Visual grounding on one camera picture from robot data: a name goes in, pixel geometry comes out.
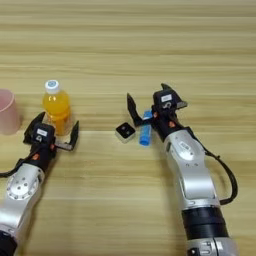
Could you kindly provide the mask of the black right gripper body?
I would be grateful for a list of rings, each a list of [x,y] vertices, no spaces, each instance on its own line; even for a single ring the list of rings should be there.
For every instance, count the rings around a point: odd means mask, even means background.
[[[185,108],[187,103],[181,101],[178,104],[167,102],[165,104],[154,103],[151,107],[152,117],[142,119],[140,126],[151,125],[164,141],[171,133],[182,130],[184,126],[179,122],[176,111]]]

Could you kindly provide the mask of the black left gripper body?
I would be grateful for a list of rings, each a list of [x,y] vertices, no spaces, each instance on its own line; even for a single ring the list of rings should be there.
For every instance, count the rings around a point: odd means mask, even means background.
[[[65,151],[71,150],[71,144],[66,142],[59,142],[55,139],[50,141],[42,140],[23,140],[25,144],[31,146],[29,155],[24,159],[24,162],[46,171],[50,162],[55,158],[58,149]]]

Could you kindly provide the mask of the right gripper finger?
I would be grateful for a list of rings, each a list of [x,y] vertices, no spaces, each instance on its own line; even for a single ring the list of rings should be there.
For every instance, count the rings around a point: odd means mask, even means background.
[[[162,83],[162,91],[160,100],[162,103],[171,102],[172,104],[178,104],[182,101],[177,92],[172,89],[168,84]]]
[[[134,125],[136,127],[140,126],[142,124],[142,118],[139,116],[136,110],[135,101],[130,94],[127,94],[127,108],[133,120]]]

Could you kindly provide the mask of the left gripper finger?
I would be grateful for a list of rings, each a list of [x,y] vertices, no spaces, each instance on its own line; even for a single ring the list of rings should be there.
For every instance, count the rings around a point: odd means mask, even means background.
[[[76,145],[79,135],[79,122],[73,126],[71,134],[70,134],[70,142],[69,142],[69,150],[72,151]]]
[[[38,114],[29,124],[29,126],[27,127],[26,131],[24,132],[24,139],[23,142],[24,143],[30,143],[31,139],[32,139],[32,135],[33,135],[33,130],[34,127],[37,123],[41,123],[42,120],[44,119],[45,113],[41,112],[40,114]]]

